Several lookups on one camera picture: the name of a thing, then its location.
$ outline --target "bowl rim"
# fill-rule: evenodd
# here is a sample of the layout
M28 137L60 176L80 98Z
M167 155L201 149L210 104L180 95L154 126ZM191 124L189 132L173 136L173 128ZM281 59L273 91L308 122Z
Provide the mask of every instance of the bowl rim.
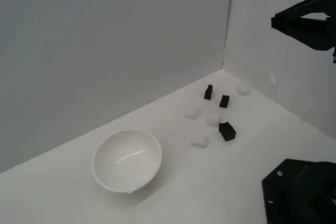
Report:
M136 129L136 128L128 128L128 129L122 129L122 130L119 130L119 131L115 131L113 132L111 135L109 135L108 137L106 137L99 145L98 147L96 148L94 154L93 154L93 158L92 158L92 162L91 162L91 170L92 170L92 173L93 173L93 177L95 178L95 181L101 186L103 187L104 189L108 190L108 191L112 191L112 192L115 192L115 193L131 193L131 192L128 192L126 190L122 190L122 189L117 189L117 188L112 188L112 187L109 187L107 186L106 184L104 184L97 176L96 174L96 170L95 170L95 160L96 160L96 155L98 153L98 150L100 149L100 147L103 145L103 143L105 143L109 138L113 137L114 135L120 133L120 132L124 132L124 131L138 131L138 132L141 132L141 133L144 133L146 135L148 135L152 140L154 140L154 142L156 143L158 149L159 149L159 165L157 166L155 172L153 172L153 175L150 177L150 179L144 183L143 185L139 186L138 188L135 188L133 191L136 191L138 189L140 189L141 187L145 186L146 184L148 184L149 181L151 181L154 176L157 174L160 166L161 166L161 162L162 162L162 148L161 148L161 145L160 145L160 142L156 139L156 137L151 134L150 132L148 131L145 131L145 130L141 130L141 129Z

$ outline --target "small cube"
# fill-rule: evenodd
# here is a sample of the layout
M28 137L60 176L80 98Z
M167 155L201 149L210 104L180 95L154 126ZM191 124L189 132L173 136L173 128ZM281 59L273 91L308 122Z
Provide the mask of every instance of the small cube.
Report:
M211 127L217 128L220 119L221 119L221 117L219 116L218 113L210 113L206 117L206 124L211 126Z
M250 94L250 88L248 85L244 84L244 83L239 83L236 86L236 91L240 94L240 95L248 95Z
M222 137L226 142L233 140L236 137L236 131L229 122L220 123L219 132L221 133Z
M208 85L208 88L205 90L204 99L211 100L213 86L211 84Z
M222 100L220 101L220 104L219 106L221 108L227 108L227 105L229 103L229 100L230 100L230 96L229 95L223 95L222 96Z
M194 135L193 139L190 141L190 146L195 146L199 148L207 148L208 139L204 135Z
M192 105L187 105L184 108L184 117L191 120L195 120L197 118L197 108Z

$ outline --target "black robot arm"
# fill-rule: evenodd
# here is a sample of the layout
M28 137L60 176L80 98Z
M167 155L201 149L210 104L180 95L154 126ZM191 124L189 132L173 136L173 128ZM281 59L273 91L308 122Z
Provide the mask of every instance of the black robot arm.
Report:
M311 13L325 13L326 20L302 18ZM336 0L306 0L277 13L272 28L302 42L308 47L327 51L336 46Z

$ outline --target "black mechanical part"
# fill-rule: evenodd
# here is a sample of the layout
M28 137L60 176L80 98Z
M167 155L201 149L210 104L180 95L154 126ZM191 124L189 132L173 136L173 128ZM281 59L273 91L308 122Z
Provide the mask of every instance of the black mechanical part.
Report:
M227 108L227 105L228 105L228 103L229 103L229 100L230 100L230 96L229 96L229 95L223 95L223 96L222 96L222 99L221 99L221 101L220 101L219 106L220 106L221 108Z
M208 88L205 90L204 99L211 100L213 86L211 84L208 85Z
M311 13L325 13L326 20L302 18ZM277 13L272 28L302 42L308 47L327 51L336 46L336 0L306 0Z
M286 159L262 186L268 224L336 223L336 164Z
M221 133L222 137L226 142L231 141L236 137L236 131L229 122L220 123L219 132Z

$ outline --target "white wall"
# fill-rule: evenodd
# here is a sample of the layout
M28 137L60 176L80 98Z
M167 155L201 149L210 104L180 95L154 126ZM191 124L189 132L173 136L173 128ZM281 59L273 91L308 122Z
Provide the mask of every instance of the white wall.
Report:
M220 69L228 3L0 0L0 172Z
M230 0L224 68L336 138L336 65L271 28L270 19L304 0ZM270 85L271 77L276 89Z

